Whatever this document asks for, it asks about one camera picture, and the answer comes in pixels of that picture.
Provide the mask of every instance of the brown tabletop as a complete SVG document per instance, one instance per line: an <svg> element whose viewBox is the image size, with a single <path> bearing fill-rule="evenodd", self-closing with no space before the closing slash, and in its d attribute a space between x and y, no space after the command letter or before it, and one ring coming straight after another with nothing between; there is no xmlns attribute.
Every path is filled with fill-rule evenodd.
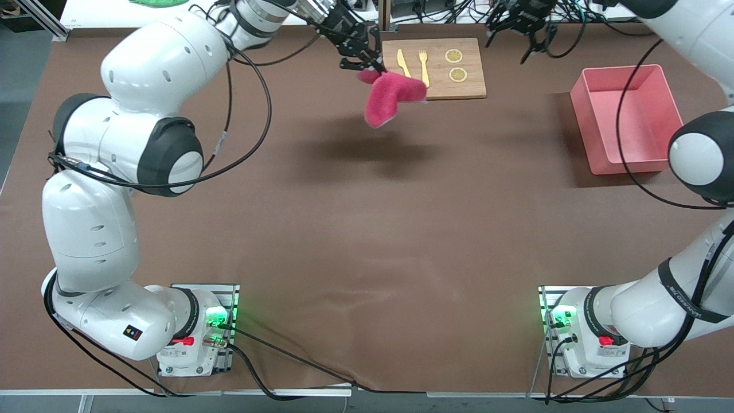
<svg viewBox="0 0 734 413"><path fill-rule="evenodd" d="M562 26L553 47L570 44L576 29ZM479 26L401 30L385 37L485 39ZM284 29L251 55L283 56L311 33ZM54 266L40 214L51 174L46 130L69 95L105 93L99 64L119 40L72 36L53 45L15 152L0 198L2 389L128 387L53 327L40 297ZM527 392L542 339L539 284L639 279L718 216L660 204L623 176L588 170L567 92L583 68L634 64L654 42L595 26L570 56L519 65L527 40L503 33L482 49L486 99L403 104L373 130L362 119L368 87L339 70L333 47L319 41L263 68L275 113L253 158L179 198L135 196L134 280L239 283L241 327L376 389ZM724 106L716 84L667 46L650 62L663 66L683 120ZM233 74L232 127L214 167L244 153L264 123L252 71ZM223 73L183 107L206 151L225 110ZM670 172L642 180L666 197L700 202ZM687 342L643 393L734 396L734 370L721 362L734 359L733 340L727 330ZM334 383L244 338L239 344L271 387ZM171 384L254 387L239 360L231 373Z"/></svg>

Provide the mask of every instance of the wooden cutting board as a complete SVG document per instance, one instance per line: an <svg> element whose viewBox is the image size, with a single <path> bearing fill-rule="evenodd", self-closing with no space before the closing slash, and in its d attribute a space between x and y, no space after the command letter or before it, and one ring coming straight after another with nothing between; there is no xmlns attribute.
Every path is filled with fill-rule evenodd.
<svg viewBox="0 0 734 413"><path fill-rule="evenodd" d="M389 71L403 74L403 69L398 66L398 49L403 50L408 71L414 79L420 79L422 73L418 51L428 52L426 68L431 85L428 88L428 100L487 97L482 59L479 56L479 43L475 37L383 41L382 55L385 58L385 67ZM464 54L462 61L458 63L446 61L445 55L449 49L459 49ZM452 68L464 68L467 71L467 79L460 83L451 80L448 72Z"/></svg>

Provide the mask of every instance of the pink plastic container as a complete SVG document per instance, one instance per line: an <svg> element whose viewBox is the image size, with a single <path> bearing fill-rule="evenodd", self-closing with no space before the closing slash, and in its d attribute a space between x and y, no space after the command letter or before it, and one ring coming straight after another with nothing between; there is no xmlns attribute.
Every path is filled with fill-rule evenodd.
<svg viewBox="0 0 734 413"><path fill-rule="evenodd" d="M594 175L625 173L617 148L619 97L634 67L587 68L571 90L571 100ZM642 66L625 95L619 132L633 172L668 168L668 143L683 125L659 65Z"/></svg>

